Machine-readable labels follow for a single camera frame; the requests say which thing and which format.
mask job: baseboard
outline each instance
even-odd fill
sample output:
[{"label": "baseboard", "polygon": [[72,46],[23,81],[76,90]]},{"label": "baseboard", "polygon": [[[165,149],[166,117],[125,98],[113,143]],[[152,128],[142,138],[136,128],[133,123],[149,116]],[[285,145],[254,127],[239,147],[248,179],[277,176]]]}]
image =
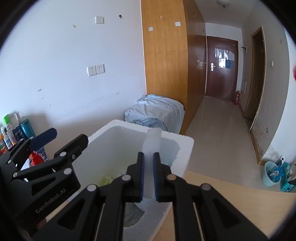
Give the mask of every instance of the baseboard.
[{"label": "baseboard", "polygon": [[259,146],[258,146],[258,143],[257,143],[257,140],[255,138],[255,135],[254,135],[253,131],[250,132],[250,135],[251,135],[252,144],[253,144],[253,147],[254,147],[254,150],[255,150],[255,153],[256,153],[257,164],[264,166],[266,161],[261,159]]},{"label": "baseboard", "polygon": [[242,112],[242,116],[244,116],[244,111],[242,110],[242,106],[240,105],[240,103],[239,103],[239,109],[240,109],[241,112]]},{"label": "baseboard", "polygon": [[261,159],[258,165],[264,166],[266,162],[267,162],[266,160]]}]

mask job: wall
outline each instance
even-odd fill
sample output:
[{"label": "wall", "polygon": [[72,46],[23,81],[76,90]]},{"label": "wall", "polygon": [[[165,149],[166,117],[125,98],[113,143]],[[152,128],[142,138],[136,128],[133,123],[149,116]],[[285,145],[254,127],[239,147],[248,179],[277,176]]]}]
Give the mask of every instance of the wall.
[{"label": "wall", "polygon": [[237,88],[236,90],[241,90],[242,85],[242,73],[243,73],[243,42],[242,42],[242,30],[240,28],[215,24],[215,23],[205,23],[205,29],[207,36],[225,38],[225,39],[233,39],[238,41],[238,49],[239,49],[239,58],[238,58],[238,71],[237,71]]},{"label": "wall", "polygon": [[[88,77],[96,64],[106,72]],[[2,92],[0,117],[28,117],[36,134],[57,129],[49,156],[81,133],[123,120],[146,94],[140,0],[38,1],[0,52],[0,79],[13,93]]]},{"label": "wall", "polygon": [[279,127],[274,138],[265,153],[263,159],[268,161],[276,161],[280,156],[284,156],[286,162],[296,162],[296,81],[294,72],[296,70],[296,45],[291,36],[285,30],[289,48],[289,88],[287,94],[286,105],[284,108]]},{"label": "wall", "polygon": [[244,53],[242,78],[242,86],[247,82],[247,87],[246,93],[242,93],[240,99],[243,110],[248,99],[252,73],[251,35],[261,26],[266,44],[266,78],[261,105],[252,131],[263,157],[274,138],[286,103],[289,84],[289,52],[282,24],[263,3],[256,2],[242,27],[243,45],[248,49],[247,53]]}]

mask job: ceiling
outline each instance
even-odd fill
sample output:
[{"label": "ceiling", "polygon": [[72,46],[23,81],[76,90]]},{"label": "ceiling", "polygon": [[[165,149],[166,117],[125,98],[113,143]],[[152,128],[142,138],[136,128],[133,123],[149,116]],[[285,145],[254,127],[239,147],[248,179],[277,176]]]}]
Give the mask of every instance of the ceiling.
[{"label": "ceiling", "polygon": [[241,28],[258,0],[229,0],[223,8],[216,0],[195,0],[206,23],[217,23]]}]

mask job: brown door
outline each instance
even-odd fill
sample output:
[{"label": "brown door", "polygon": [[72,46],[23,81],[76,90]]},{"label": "brown door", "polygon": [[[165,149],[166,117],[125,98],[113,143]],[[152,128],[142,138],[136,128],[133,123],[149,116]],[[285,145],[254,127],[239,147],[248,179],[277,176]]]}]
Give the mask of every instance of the brown door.
[{"label": "brown door", "polygon": [[252,128],[255,121],[257,110],[260,105],[262,91],[265,79],[265,44],[263,31],[260,27],[252,35],[252,77],[249,91],[249,97],[244,111],[244,117],[247,120],[248,127]]},{"label": "brown door", "polygon": [[233,101],[237,85],[238,42],[207,36],[206,95]]}]

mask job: light blue cloth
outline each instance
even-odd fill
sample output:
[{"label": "light blue cloth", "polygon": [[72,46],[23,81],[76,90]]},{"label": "light blue cloth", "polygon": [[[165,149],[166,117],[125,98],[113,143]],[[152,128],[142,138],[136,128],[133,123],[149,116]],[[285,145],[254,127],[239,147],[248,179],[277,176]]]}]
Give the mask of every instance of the light blue cloth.
[{"label": "light blue cloth", "polygon": [[127,122],[179,134],[185,111],[183,105],[176,100],[147,95],[142,96],[124,114]]}]

